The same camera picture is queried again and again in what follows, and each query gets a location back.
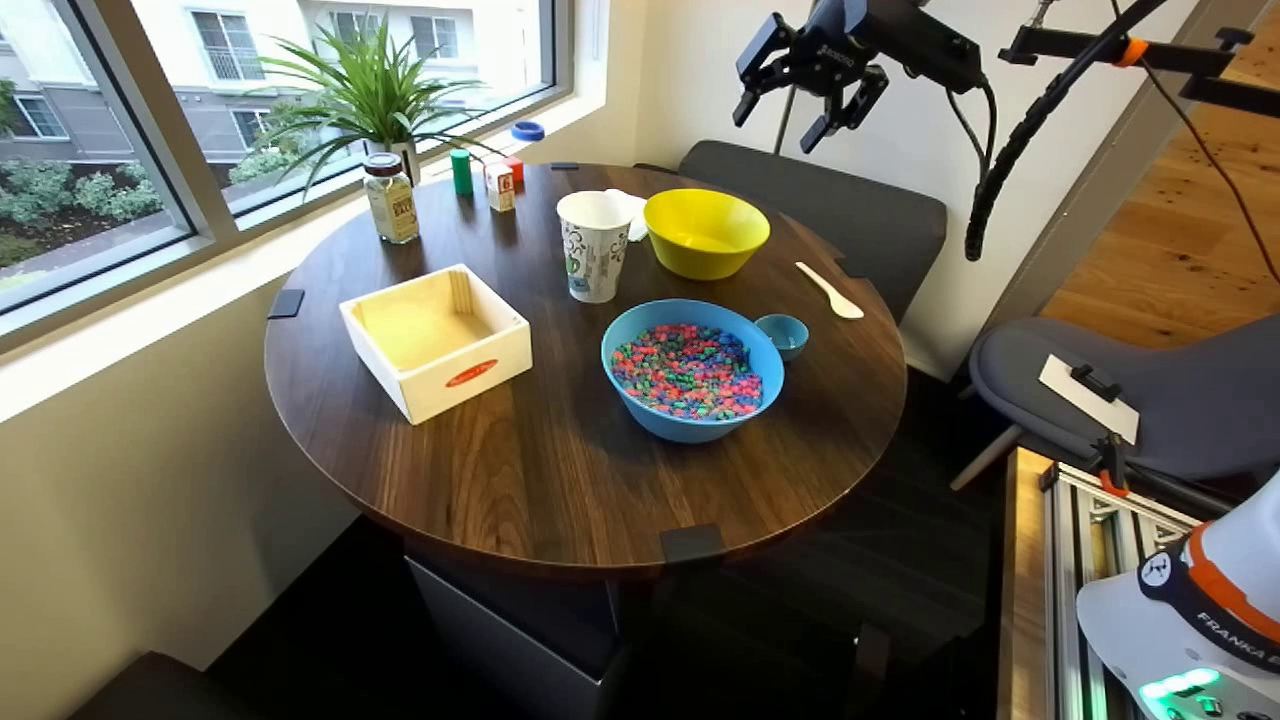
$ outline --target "metal rack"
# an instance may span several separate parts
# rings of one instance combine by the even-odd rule
[[[1045,567],[1049,567],[1049,631],[1050,631],[1050,707],[1062,720],[1141,720],[1122,686],[1088,651],[1076,623],[1076,591],[1088,580],[1135,573],[1145,557],[1194,529],[1183,517],[1141,494],[1116,496],[1095,475],[1054,465],[1045,475]]]

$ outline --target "table top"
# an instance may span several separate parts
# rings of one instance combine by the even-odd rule
[[[366,218],[329,235],[287,280],[302,303],[268,321],[268,398],[297,449],[407,546],[564,573],[654,573],[775,541],[838,503],[896,437],[908,365],[871,283],[769,214],[773,239],[742,273],[694,283],[631,243],[613,303],[564,287],[554,202],[573,190],[650,197],[689,184],[648,168],[534,164],[516,214],[450,184],[415,190],[418,243],[378,243]],[[867,317],[836,321],[794,273],[809,262]],[[468,265],[533,326],[533,367],[461,407],[407,423],[352,352],[340,299]],[[780,399],[701,449],[648,437],[602,379],[613,317],[693,295],[739,317],[793,311],[811,330]]]

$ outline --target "spoon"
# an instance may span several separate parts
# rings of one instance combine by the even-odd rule
[[[819,287],[826,294],[826,303],[838,321],[863,321],[863,309],[856,309],[848,295],[838,295],[819,273],[811,273],[803,262],[794,262],[794,267]]]

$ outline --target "wooden box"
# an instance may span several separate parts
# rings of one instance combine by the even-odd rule
[[[340,303],[363,367],[422,423],[533,367],[529,321],[468,265]]]

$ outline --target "black cable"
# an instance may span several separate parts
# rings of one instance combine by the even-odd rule
[[[953,116],[959,119],[965,138],[967,138],[967,148],[977,151],[980,172],[989,172],[991,158],[989,158],[989,148],[977,141],[967,116],[959,113],[957,93],[948,93],[948,106],[953,106]]]
[[[1054,113],[1054,106],[1073,93],[1073,84],[1095,64],[1108,50],[1116,50],[1132,23],[1141,23],[1158,0],[1135,0],[1122,8],[1050,84],[1045,98],[1027,109],[1027,116],[1012,129],[1009,146],[1001,148],[991,172],[970,191],[967,231],[965,231],[965,256],[983,256],[983,231],[991,203],[1012,172],[1012,164],[1024,158],[1041,125]]]
[[[980,79],[980,93],[983,93],[983,101],[989,101],[989,146],[977,141],[967,116],[965,116],[959,106],[957,106],[957,93],[948,93],[948,106],[953,106],[953,116],[959,119],[959,129],[965,129],[965,138],[967,138],[967,146],[970,146],[970,151],[977,151],[980,179],[983,179],[983,176],[991,172],[991,148],[997,148],[997,125],[1001,125],[1001,119],[997,119],[997,93],[991,93],[989,79]]]
[[[1049,5],[1050,5],[1050,0],[1041,0],[1041,8],[1036,8],[1036,18],[1033,18],[1033,29],[1045,29]]]
[[[1273,256],[1262,231],[1257,230],[1257,218],[1250,218],[1240,184],[1237,184],[1232,172],[1215,162],[1215,151],[1206,148],[1206,141],[1201,138],[1201,129],[1192,125],[1192,116],[1183,113],[1183,106],[1172,101],[1172,93],[1166,93],[1162,79],[1152,73],[1152,64],[1141,64],[1141,67],[1147,73],[1152,89],[1162,98],[1162,106],[1172,109],[1172,116],[1192,134],[1192,141],[1201,146],[1201,158],[1206,162],[1206,168],[1227,184],[1227,191],[1232,191],[1232,202],[1237,202],[1237,210],[1240,210],[1240,218],[1244,218],[1244,225],[1246,225],[1246,235],[1250,235],[1257,252],[1260,252],[1262,265],[1267,265],[1267,275],[1280,283],[1275,256]]]
[[[789,125],[793,125],[793,109],[794,109],[794,84],[789,89],[782,116],[775,119],[773,158],[782,151],[782,138],[789,138]]]

